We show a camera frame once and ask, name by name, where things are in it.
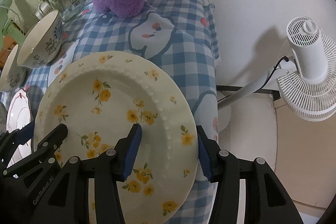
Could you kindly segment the yellow floral cream plate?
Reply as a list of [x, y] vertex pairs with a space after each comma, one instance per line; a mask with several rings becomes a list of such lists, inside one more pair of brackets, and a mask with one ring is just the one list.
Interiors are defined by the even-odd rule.
[[198, 165], [195, 121], [179, 87], [151, 61], [108, 51], [68, 65], [39, 104], [34, 142], [61, 123], [68, 128], [56, 150], [61, 165], [98, 157], [141, 126], [131, 175], [117, 185], [126, 223], [165, 223], [187, 199]]

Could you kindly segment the floral ceramic bowl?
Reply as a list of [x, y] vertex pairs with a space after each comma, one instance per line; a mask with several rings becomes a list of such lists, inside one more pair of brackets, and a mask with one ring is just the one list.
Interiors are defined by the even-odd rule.
[[54, 10], [42, 18], [26, 35], [17, 64], [30, 69], [50, 63], [60, 51], [64, 28], [60, 12]]
[[1, 72], [1, 92], [10, 92], [21, 86], [27, 74], [27, 68], [17, 64], [19, 45], [10, 52]]

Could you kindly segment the white plate red trim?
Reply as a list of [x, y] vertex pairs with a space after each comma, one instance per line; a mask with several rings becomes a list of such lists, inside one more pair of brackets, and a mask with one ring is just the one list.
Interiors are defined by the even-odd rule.
[[[24, 89], [19, 89], [10, 102], [7, 113], [6, 129], [9, 133], [21, 130], [32, 120], [29, 97]], [[15, 164], [31, 154], [31, 139], [15, 150], [8, 166]]]

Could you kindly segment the green desk fan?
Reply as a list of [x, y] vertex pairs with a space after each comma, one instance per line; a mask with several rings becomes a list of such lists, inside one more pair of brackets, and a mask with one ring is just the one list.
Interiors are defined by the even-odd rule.
[[[25, 33], [21, 29], [21, 20], [14, 10], [10, 8], [13, 0], [0, 0], [1, 3], [1, 48], [3, 47], [3, 37], [10, 35], [15, 42], [21, 47], [25, 41]], [[12, 12], [18, 17], [19, 24], [9, 18], [8, 12]]]

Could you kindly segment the white electric fan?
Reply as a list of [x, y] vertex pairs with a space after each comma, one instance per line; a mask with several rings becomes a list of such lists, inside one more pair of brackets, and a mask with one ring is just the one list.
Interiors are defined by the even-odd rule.
[[286, 26], [292, 56], [283, 56], [259, 79], [218, 101], [219, 107], [262, 89], [275, 81], [281, 98], [298, 117], [324, 121], [335, 114], [335, 41], [307, 16]]

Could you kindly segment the cotton swab container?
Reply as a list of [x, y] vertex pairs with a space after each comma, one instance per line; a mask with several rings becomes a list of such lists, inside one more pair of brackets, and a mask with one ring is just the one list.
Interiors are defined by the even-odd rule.
[[50, 6], [50, 4], [46, 1], [40, 1], [37, 6], [37, 11], [35, 16], [41, 20], [47, 14], [51, 13], [54, 9]]

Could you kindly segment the blue checked tablecloth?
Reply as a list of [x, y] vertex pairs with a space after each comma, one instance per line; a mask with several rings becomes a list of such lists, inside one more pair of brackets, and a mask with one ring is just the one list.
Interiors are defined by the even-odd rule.
[[[120, 19], [112, 12], [96, 12], [88, 0], [77, 36], [64, 32], [58, 57], [50, 65], [28, 70], [20, 86], [27, 92], [34, 117], [47, 88], [68, 65], [92, 53], [119, 51], [147, 59], [166, 72], [187, 100], [195, 125], [216, 140], [219, 44], [213, 9], [208, 0], [146, 0], [138, 16]], [[214, 189], [197, 165], [187, 199], [165, 223], [206, 223]]]

